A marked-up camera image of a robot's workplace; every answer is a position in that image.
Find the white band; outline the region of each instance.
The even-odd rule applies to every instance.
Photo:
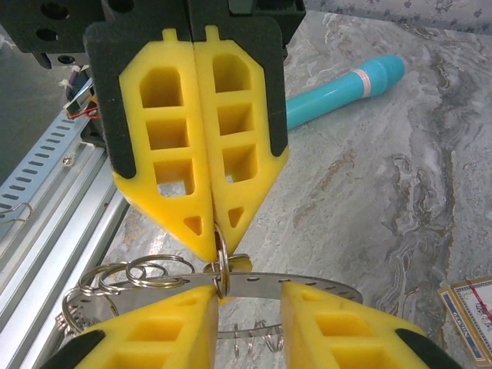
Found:
[[[362,97],[366,98],[371,93],[371,80],[369,79],[367,73],[362,69],[355,69],[353,72],[361,77],[362,84],[364,85],[364,94]]]

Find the marble countertop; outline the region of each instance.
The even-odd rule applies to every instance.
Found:
[[[492,274],[492,38],[308,12],[289,53],[288,97],[386,54],[399,54],[407,74],[289,134],[289,162],[237,252],[256,271],[349,284],[473,367],[437,289]],[[156,253],[201,265],[131,209],[105,261]],[[221,307],[227,329],[263,318],[280,320],[277,301]],[[236,359],[234,342],[220,341],[216,367],[284,367],[261,339],[247,348]]]

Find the triangular cutout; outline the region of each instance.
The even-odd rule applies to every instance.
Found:
[[[184,219],[184,223],[190,228],[197,236],[203,233],[203,221],[201,217],[188,217]]]
[[[235,208],[229,211],[229,222],[231,223],[231,227],[236,228],[244,213],[244,208]]]

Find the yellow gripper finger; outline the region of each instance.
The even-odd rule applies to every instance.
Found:
[[[271,153],[263,68],[216,26],[206,42],[174,29],[120,74],[136,175],[115,174],[128,201],[206,262],[214,222],[232,255],[288,157]],[[176,188],[163,188],[172,183]]]
[[[415,325],[314,287],[282,284],[288,369],[428,369],[398,336]]]
[[[194,288],[90,327],[105,336],[77,369],[213,369],[217,328],[215,289]]]

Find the teal marker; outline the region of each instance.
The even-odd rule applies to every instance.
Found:
[[[360,98],[382,94],[404,74],[405,64],[397,55],[368,60],[326,85],[288,99],[287,127],[296,128]]]

